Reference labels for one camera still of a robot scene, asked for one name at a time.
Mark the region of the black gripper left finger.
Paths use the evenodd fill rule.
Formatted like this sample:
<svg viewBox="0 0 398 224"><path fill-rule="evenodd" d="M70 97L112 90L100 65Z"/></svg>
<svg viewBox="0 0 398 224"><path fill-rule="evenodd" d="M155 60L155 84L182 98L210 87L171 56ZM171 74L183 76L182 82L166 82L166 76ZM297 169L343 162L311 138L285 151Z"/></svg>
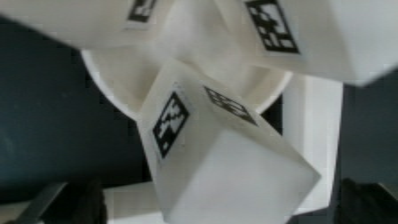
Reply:
<svg viewBox="0 0 398 224"><path fill-rule="evenodd" d="M39 192L11 224L107 224L102 181L55 182Z"/></svg>

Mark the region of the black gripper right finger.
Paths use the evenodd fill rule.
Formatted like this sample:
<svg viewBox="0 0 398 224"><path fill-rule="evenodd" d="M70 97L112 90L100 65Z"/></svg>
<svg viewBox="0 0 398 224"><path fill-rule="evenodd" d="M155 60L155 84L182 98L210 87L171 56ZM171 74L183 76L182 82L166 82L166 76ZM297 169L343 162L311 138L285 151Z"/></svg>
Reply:
<svg viewBox="0 0 398 224"><path fill-rule="evenodd" d="M398 224L398 183L343 180L334 224Z"/></svg>

